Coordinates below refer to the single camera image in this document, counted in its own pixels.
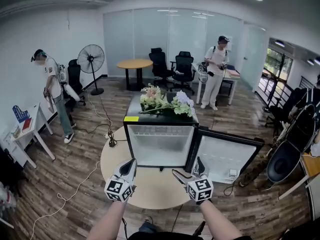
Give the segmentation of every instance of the door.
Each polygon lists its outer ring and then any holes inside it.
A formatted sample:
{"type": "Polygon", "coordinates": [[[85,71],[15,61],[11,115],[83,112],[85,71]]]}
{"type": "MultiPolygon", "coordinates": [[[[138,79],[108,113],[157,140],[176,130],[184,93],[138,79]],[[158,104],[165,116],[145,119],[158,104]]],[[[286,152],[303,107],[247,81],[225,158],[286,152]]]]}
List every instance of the door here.
{"type": "Polygon", "coordinates": [[[267,47],[266,32],[260,27],[245,24],[246,42],[244,45],[244,58],[241,78],[255,91],[262,71],[267,47]]]}
{"type": "Polygon", "coordinates": [[[226,184],[232,184],[239,177],[265,144],[262,139],[244,138],[204,127],[196,134],[186,171],[192,172],[200,157],[209,168],[208,178],[226,184]]]}

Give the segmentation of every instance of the round wooden table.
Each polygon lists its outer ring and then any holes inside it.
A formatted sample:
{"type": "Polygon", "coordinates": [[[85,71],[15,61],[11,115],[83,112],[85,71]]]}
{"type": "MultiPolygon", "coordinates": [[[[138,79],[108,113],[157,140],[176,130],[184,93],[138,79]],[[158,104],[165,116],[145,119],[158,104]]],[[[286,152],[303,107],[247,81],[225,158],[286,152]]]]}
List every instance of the round wooden table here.
{"type": "Polygon", "coordinates": [[[149,67],[153,62],[149,59],[136,58],[119,62],[116,66],[125,69],[126,89],[129,91],[141,91],[144,88],[142,82],[142,69],[149,67]],[[136,84],[129,83],[129,70],[136,70],[136,84]]]}
{"type": "MultiPolygon", "coordinates": [[[[116,140],[125,140],[125,128],[121,127],[114,133],[116,140]]],[[[111,177],[117,165],[131,159],[127,141],[119,141],[115,147],[109,147],[109,141],[104,145],[101,153],[101,172],[106,181],[111,177]]],[[[186,176],[190,176],[183,169],[177,169],[186,176]]],[[[128,203],[143,209],[168,209],[180,206],[190,200],[189,195],[172,174],[171,168],[138,167],[134,179],[136,189],[128,203]]]]}

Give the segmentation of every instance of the desk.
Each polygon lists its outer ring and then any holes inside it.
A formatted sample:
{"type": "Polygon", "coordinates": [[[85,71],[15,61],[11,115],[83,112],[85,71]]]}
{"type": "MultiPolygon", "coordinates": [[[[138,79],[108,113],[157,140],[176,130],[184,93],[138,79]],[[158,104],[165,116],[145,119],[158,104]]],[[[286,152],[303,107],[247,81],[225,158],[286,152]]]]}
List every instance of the desk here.
{"type": "MultiPolygon", "coordinates": [[[[116,140],[125,140],[125,128],[121,127],[114,133],[116,140]]],[[[106,181],[111,177],[117,165],[131,159],[127,141],[119,141],[115,147],[109,147],[109,141],[101,153],[101,172],[106,181]]],[[[189,176],[183,169],[179,172],[189,176]]],[[[174,177],[171,168],[160,172],[159,168],[138,167],[134,180],[135,192],[128,203],[143,209],[168,209],[180,206],[190,200],[184,186],[174,177]]]]}
{"type": "Polygon", "coordinates": [[[126,80],[126,89],[129,91],[141,91],[144,88],[144,84],[142,83],[142,69],[149,67],[153,64],[153,62],[149,59],[128,59],[122,62],[119,62],[116,66],[120,69],[125,69],[125,80],[126,80]],[[130,86],[129,83],[129,71],[128,70],[136,70],[136,84],[130,86]]]}
{"type": "Polygon", "coordinates": [[[15,142],[18,146],[19,149],[21,149],[21,151],[26,155],[27,157],[27,161],[34,167],[37,168],[37,165],[35,164],[34,161],[32,161],[32,159],[28,156],[28,154],[25,152],[25,149],[21,146],[19,140],[29,134],[32,134],[32,138],[34,140],[34,142],[37,142],[37,140],[41,143],[42,147],[44,148],[44,150],[48,153],[48,155],[51,157],[52,160],[55,160],[55,156],[51,153],[50,149],[48,148],[48,146],[46,145],[46,143],[44,142],[44,140],[40,137],[36,125],[37,125],[37,120],[38,120],[38,115],[40,115],[40,117],[43,119],[46,127],[48,128],[50,134],[54,134],[45,118],[45,115],[40,107],[40,103],[38,103],[37,105],[28,108],[28,112],[30,117],[32,118],[32,124],[31,124],[31,128],[30,130],[26,131],[26,132],[22,132],[22,128],[24,127],[24,121],[19,123],[19,128],[20,128],[20,134],[17,138],[11,136],[11,141],[15,142]]]}
{"type": "MultiPolygon", "coordinates": [[[[192,63],[192,67],[195,69],[195,71],[198,72],[199,78],[200,78],[200,81],[199,81],[199,84],[198,84],[198,91],[196,93],[196,103],[198,104],[200,102],[202,81],[207,79],[207,72],[200,72],[199,71],[199,63],[192,63]]],[[[234,98],[235,90],[236,90],[236,86],[237,86],[237,81],[239,79],[240,79],[240,76],[232,76],[232,75],[230,75],[228,73],[228,71],[225,72],[223,80],[228,80],[228,81],[232,81],[233,82],[231,93],[230,93],[230,97],[229,97],[229,102],[228,102],[229,105],[231,105],[232,100],[234,98]]]]}
{"type": "Polygon", "coordinates": [[[320,157],[311,157],[310,154],[304,153],[306,156],[301,156],[300,163],[304,169],[305,176],[292,188],[290,188],[287,192],[279,196],[279,200],[285,198],[290,195],[293,191],[295,191],[298,187],[304,184],[307,180],[310,180],[309,183],[305,186],[308,188],[315,177],[320,177],[320,157]]]}

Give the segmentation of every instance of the open fridge door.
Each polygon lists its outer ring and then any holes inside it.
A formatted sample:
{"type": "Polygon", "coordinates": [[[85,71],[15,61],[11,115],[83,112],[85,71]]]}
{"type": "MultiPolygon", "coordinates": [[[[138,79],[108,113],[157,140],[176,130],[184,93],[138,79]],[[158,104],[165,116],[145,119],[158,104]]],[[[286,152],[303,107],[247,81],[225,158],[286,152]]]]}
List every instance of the open fridge door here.
{"type": "Polygon", "coordinates": [[[186,171],[193,172],[200,157],[209,167],[208,178],[213,182],[232,184],[264,146],[259,138],[237,135],[200,127],[186,171]]]}

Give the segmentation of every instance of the cap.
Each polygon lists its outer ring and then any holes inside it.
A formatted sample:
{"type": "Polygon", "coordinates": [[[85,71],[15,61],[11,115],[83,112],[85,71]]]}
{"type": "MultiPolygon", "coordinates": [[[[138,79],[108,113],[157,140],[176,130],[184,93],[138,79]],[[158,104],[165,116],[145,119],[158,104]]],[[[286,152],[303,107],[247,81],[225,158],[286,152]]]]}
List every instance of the cap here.
{"type": "Polygon", "coordinates": [[[31,62],[35,61],[36,60],[36,57],[39,55],[39,54],[45,54],[45,52],[41,49],[38,49],[35,51],[34,55],[31,57],[31,62]]]}
{"type": "Polygon", "coordinates": [[[227,43],[230,41],[228,38],[226,38],[224,35],[221,35],[219,36],[219,39],[218,39],[219,42],[221,41],[226,41],[227,43]]]}

